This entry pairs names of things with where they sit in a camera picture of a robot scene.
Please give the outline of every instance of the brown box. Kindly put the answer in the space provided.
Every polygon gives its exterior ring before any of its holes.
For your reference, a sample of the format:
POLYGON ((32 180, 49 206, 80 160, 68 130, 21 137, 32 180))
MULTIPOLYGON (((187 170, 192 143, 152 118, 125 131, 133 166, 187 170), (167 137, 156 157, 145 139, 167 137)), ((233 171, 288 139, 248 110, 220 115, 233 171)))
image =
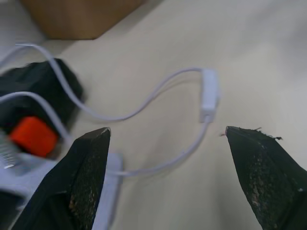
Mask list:
POLYGON ((143 0, 21 0, 51 39, 95 39, 143 0))

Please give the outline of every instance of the cable connector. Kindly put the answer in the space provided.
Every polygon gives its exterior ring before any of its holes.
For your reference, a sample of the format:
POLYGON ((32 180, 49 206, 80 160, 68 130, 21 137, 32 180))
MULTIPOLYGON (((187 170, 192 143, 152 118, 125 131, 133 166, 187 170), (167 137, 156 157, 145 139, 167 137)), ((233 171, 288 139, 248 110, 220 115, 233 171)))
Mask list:
POLYGON ((220 89, 217 73, 211 69, 203 69, 200 122, 213 122, 219 101, 220 89))

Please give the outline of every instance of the orange cap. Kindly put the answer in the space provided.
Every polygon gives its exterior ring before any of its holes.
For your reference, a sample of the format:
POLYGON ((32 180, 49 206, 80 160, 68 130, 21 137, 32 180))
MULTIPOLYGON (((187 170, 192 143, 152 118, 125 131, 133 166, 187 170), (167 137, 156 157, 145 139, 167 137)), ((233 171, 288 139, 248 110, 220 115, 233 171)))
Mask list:
POLYGON ((58 140, 57 134, 39 118, 23 118, 10 133, 11 140, 29 153, 46 157, 58 140))

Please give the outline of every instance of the black object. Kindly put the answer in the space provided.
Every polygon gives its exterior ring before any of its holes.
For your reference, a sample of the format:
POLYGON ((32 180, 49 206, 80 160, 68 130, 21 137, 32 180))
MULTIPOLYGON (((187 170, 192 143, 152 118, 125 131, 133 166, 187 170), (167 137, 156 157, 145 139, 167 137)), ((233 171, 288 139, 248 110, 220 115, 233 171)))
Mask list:
POLYGON ((110 129, 76 139, 45 176, 12 230, 91 230, 103 188, 110 129))
POLYGON ((228 126, 236 172, 264 230, 307 230, 307 172, 260 131, 228 126))
POLYGON ((0 229, 8 229, 18 214, 16 208, 23 201, 23 197, 7 191, 0 191, 0 229))
MULTIPOLYGON (((83 89, 76 76, 61 59, 56 59, 63 75, 76 96, 81 99, 83 89)), ((11 69, 0 77, 0 96, 11 92, 34 92, 47 100, 54 108, 63 124, 68 123, 75 104, 64 92, 50 64, 31 63, 23 68, 11 69)), ((43 108, 29 97, 19 97, 0 104, 0 127, 10 133, 19 121, 26 116, 36 116, 53 128, 43 108)))

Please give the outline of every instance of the white usb cable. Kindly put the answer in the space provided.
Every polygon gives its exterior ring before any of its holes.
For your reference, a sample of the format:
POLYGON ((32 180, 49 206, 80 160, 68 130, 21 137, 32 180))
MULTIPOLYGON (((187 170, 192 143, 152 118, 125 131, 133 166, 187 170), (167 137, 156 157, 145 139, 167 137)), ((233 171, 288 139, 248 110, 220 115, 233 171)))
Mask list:
MULTIPOLYGON (((35 44, 17 44, 16 46, 20 47, 33 47, 40 51, 48 60, 50 63, 52 69, 54 70, 60 84, 62 85, 64 91, 66 94, 69 96, 69 98, 82 110, 85 112, 89 113, 95 118, 102 119, 104 121, 120 121, 120 120, 125 120, 130 117, 135 116, 138 114, 140 111, 142 111, 158 94, 158 92, 161 90, 161 88, 171 79, 173 79, 175 76, 185 73, 185 72, 190 72, 190 71, 197 71, 202 73, 202 103, 201 103, 201 122, 203 122, 203 127, 201 129, 200 134, 198 135, 196 141, 190 145, 187 149, 187 151, 182 152, 179 156, 175 157, 174 159, 167 161, 165 163, 162 163, 161 165, 158 165, 153 168, 149 169, 139 169, 139 170, 134 170, 134 171, 122 171, 122 172, 114 172, 107 170, 107 173, 113 174, 113 175, 119 175, 119 176, 136 176, 136 175, 141 175, 141 174, 152 174, 152 173, 157 173, 161 170, 164 170, 166 168, 172 167, 178 162, 186 159, 194 150, 199 146, 201 143, 208 124, 213 121, 214 116, 215 116, 215 111, 219 102, 219 87, 218 87, 218 80, 216 76, 216 72, 213 70, 209 69, 201 69, 201 68, 189 68, 189 69, 183 69, 180 70, 168 77, 166 77, 163 81, 161 81, 158 86, 155 88, 154 92, 150 94, 150 96, 145 100, 145 102, 133 113, 128 114, 126 116, 121 116, 121 117, 107 117, 103 115, 97 114, 95 111, 90 109, 89 107, 86 107, 79 99, 78 97, 73 93, 72 89, 70 88, 69 84, 67 83, 61 68, 57 64, 57 62, 54 60, 54 57, 43 47, 35 45, 35 44)), ((4 65, 4 62, 7 62, 9 58, 11 58, 13 55, 16 54, 16 52, 19 49, 14 49, 11 53, 9 53, 3 61, 0 62, 0 67, 4 65)), ((0 103, 10 100, 12 98, 18 97, 18 96, 29 96, 32 99, 36 100, 46 111, 48 116, 50 117, 51 121, 54 123, 55 127, 57 128, 58 132, 60 135, 63 137, 65 142, 70 146, 73 143, 73 140, 69 133, 67 132, 66 128, 62 124, 61 120, 53 110, 53 108, 49 105, 49 103, 39 96, 38 94, 35 94, 33 92, 13 92, 6 94, 4 96, 0 97, 0 103)))

